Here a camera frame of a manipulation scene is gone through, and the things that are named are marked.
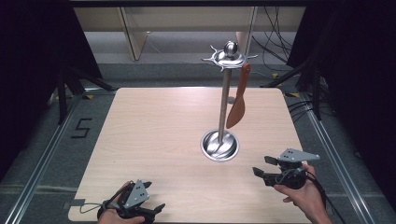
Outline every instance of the round metal base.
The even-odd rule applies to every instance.
[[[232,133],[224,131],[220,144],[219,130],[213,130],[206,133],[202,138],[201,150],[212,161],[229,161],[238,153],[239,141]]]

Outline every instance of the wooden table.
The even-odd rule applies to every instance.
[[[142,207],[166,203],[156,222],[308,223],[252,172],[257,166],[278,174],[263,157],[302,149],[281,91],[247,88],[245,116],[230,130],[239,152],[226,162],[200,148],[205,133],[219,127],[220,98],[221,88],[119,89],[75,199],[101,203],[127,180],[142,179],[152,182]],[[72,206],[69,218],[95,221],[96,211]]]

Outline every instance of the wooden utensil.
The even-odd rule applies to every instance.
[[[235,101],[228,115],[226,128],[230,129],[237,124],[245,115],[244,93],[248,84],[248,73],[250,72],[250,63],[244,63],[239,77],[238,90],[236,91]]]

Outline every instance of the human hand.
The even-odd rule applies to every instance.
[[[121,188],[127,186],[129,182],[126,182]],[[117,202],[119,200],[119,196],[117,196],[113,202]],[[106,209],[102,215],[99,217],[97,224],[140,224],[145,221],[144,217],[133,217],[124,219],[119,216],[116,209],[108,208]]]
[[[315,178],[312,176],[315,175],[315,168],[313,166],[303,164],[303,167],[310,177]],[[290,189],[284,185],[274,185],[274,189],[280,193],[286,194],[288,197],[285,198],[283,202],[294,202],[312,223],[332,223],[327,215],[321,195],[312,181],[307,179],[305,185],[300,189]]]

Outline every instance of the gray floor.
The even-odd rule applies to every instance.
[[[115,87],[220,87],[222,74],[219,68],[202,62],[201,59],[209,58],[213,53],[210,45],[221,49],[225,41],[235,40],[233,33],[150,33],[140,60],[133,62],[123,34],[86,35],[104,80]],[[284,36],[292,43],[293,33]],[[257,33],[255,37],[262,43],[265,42],[263,34]],[[278,54],[283,52],[276,46],[269,48]],[[252,73],[249,87],[259,87],[272,81],[273,74],[282,76],[285,73],[277,71],[278,69],[290,69],[273,56],[262,55],[262,50],[254,42],[249,54],[259,54],[258,58],[250,61]],[[279,88],[283,92],[295,93],[294,84],[297,79],[298,76],[291,78]],[[40,159],[43,155],[48,155],[46,152],[53,147],[44,171],[37,177],[33,197],[28,200],[26,210],[21,211],[21,223],[72,223],[67,218],[68,207],[74,199],[114,98],[114,92],[96,90],[96,86],[88,82],[84,85],[91,90],[89,94],[93,98],[74,96],[69,100],[70,113],[62,130],[57,125],[59,114],[55,99],[42,116],[28,147],[14,161],[1,182],[0,222],[6,221],[8,212],[20,198],[22,190],[27,183],[31,183],[32,174],[36,174],[35,168],[41,162]],[[237,85],[237,75],[233,74],[232,85]],[[301,97],[285,97],[285,100],[288,105],[292,105],[309,97],[308,94],[309,92],[301,92]],[[309,163],[317,168],[319,182],[346,223],[394,223],[395,212],[370,176],[364,162],[354,156],[353,144],[328,105],[321,104],[322,121],[317,121],[310,112],[305,113],[307,108],[300,107],[290,115],[295,120],[295,128],[304,151],[321,156],[320,161]],[[81,135],[76,127],[81,119],[86,118],[91,119],[84,123],[87,125],[85,127],[90,128],[87,137],[73,138],[72,136]],[[320,136],[323,132],[329,136],[328,139]],[[60,138],[53,139],[54,133],[59,133]],[[334,163],[334,152],[335,157],[340,159],[338,163]],[[341,223],[331,209],[329,214],[333,223]]]

